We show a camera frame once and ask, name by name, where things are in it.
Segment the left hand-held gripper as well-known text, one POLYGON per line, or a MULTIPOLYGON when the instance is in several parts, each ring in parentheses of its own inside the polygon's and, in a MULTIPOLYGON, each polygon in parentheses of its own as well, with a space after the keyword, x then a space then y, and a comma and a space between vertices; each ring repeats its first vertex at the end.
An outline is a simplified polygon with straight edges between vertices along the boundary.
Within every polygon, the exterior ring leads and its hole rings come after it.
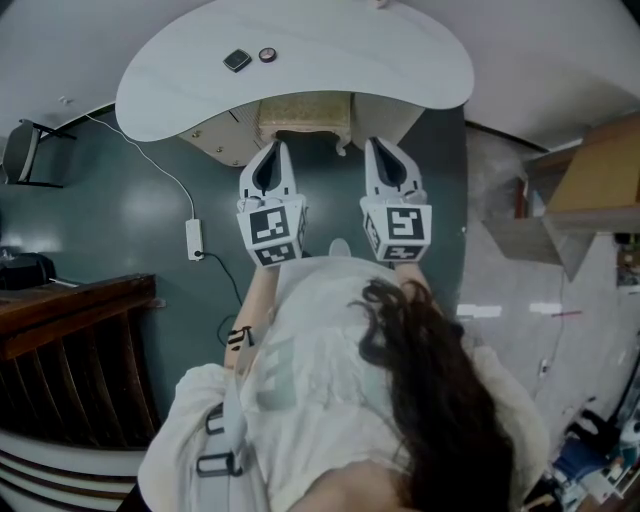
POLYGON ((257 266, 274 267, 303 257, 307 204, 296 193, 285 142, 263 147, 241 172, 237 220, 245 248, 257 266), (258 198, 267 194, 274 197, 258 198))

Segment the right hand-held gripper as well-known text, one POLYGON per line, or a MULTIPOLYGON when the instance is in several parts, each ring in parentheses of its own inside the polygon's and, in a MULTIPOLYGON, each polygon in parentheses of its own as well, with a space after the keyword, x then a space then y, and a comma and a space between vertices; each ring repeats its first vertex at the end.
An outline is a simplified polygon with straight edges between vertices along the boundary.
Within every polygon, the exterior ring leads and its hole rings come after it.
POLYGON ((379 262, 419 262, 431 245, 432 207, 416 162, 381 137, 365 144, 363 228, 379 262))

